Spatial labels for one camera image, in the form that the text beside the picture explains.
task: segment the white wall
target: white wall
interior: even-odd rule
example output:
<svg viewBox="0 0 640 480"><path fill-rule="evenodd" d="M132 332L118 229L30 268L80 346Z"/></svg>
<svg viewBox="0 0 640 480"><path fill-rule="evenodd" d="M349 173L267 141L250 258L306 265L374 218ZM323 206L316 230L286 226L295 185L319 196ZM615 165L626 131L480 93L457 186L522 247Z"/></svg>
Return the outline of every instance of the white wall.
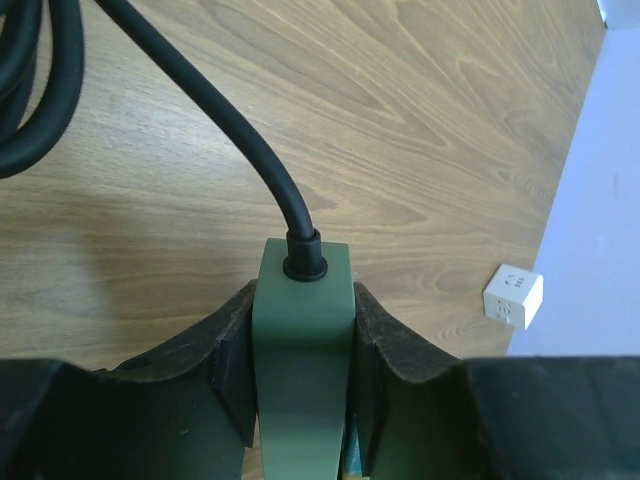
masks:
<svg viewBox="0 0 640 480"><path fill-rule="evenodd" d="M598 0L610 30L640 27L640 0Z"/></svg>
<svg viewBox="0 0 640 480"><path fill-rule="evenodd" d="M640 28L605 36L535 270L510 354L640 354Z"/></svg>

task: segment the black cable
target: black cable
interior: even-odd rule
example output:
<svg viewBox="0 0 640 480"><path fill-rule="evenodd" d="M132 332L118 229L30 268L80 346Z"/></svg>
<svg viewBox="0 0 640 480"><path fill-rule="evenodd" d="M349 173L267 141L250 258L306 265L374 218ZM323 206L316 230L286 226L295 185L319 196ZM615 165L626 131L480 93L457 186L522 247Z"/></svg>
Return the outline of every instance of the black cable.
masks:
<svg viewBox="0 0 640 480"><path fill-rule="evenodd" d="M25 77L30 81L29 68L33 68L41 10L42 0L15 1L7 12L8 25L2 32L6 42L2 42L0 51L0 98L8 102L7 110L15 109L20 117L24 114L21 107L26 106L20 101L25 92L17 87L26 88L22 85ZM0 178L25 171L49 153L67 129L80 98L84 72L80 7L77 1L49 0L49 12L53 40L49 80L31 118L0 143ZM5 116L2 112L0 130L15 123L14 115Z"/></svg>
<svg viewBox="0 0 640 480"><path fill-rule="evenodd" d="M126 0L96 0L158 66L220 127L247 157L282 210L289 232L284 269L299 281L326 273L320 234L295 182L251 124ZM53 54L40 104L17 131L33 82L42 0L0 0L6 11L0 36L0 178L33 166L53 148L78 103L84 39L77 0L49 0Z"/></svg>

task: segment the small white box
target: small white box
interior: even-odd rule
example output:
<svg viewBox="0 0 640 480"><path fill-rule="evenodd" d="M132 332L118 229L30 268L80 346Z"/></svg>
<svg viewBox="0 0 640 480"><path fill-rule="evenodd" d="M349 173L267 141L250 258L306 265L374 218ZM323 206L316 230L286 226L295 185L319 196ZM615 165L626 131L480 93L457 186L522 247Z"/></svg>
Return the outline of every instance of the small white box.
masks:
<svg viewBox="0 0 640 480"><path fill-rule="evenodd" d="M484 314L526 330L542 305L543 287L539 273L500 265L482 293Z"/></svg>

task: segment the wood grain surface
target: wood grain surface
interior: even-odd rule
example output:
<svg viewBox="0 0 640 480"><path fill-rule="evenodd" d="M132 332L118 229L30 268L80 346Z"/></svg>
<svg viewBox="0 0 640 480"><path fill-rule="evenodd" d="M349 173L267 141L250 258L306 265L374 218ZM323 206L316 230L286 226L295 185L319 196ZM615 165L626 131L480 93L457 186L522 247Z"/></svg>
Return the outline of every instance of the wood grain surface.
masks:
<svg viewBox="0 0 640 480"><path fill-rule="evenodd" d="M455 355L504 352L481 292L499 263L533 265L604 32L594 0L134 4L279 152L392 314ZM0 183L0 354L113 367L215 310L285 228L234 146L82 6L74 121Z"/></svg>

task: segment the green metal bracket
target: green metal bracket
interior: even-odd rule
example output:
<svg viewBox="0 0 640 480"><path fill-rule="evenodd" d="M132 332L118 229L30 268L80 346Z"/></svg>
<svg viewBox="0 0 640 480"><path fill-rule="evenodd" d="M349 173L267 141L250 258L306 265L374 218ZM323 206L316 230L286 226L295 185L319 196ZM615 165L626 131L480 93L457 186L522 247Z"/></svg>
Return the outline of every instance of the green metal bracket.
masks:
<svg viewBox="0 0 640 480"><path fill-rule="evenodd" d="M340 472L355 297L349 246L322 248L329 270L317 282L284 274L284 240L267 240L262 258L252 322L267 480L334 480Z"/></svg>

